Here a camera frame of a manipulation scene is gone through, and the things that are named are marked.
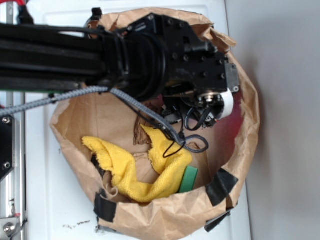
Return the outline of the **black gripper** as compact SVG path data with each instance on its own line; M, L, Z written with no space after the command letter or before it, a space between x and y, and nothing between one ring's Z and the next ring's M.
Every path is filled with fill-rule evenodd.
M149 14L126 28L128 85L137 100L196 97L239 90L238 70L185 21Z

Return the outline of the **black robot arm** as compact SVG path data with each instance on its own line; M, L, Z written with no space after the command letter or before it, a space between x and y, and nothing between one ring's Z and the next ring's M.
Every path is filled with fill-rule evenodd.
M118 88L138 101L159 95L201 98L239 89L234 64L185 21L149 14L128 27L74 36L84 28L0 26L0 88L69 92Z

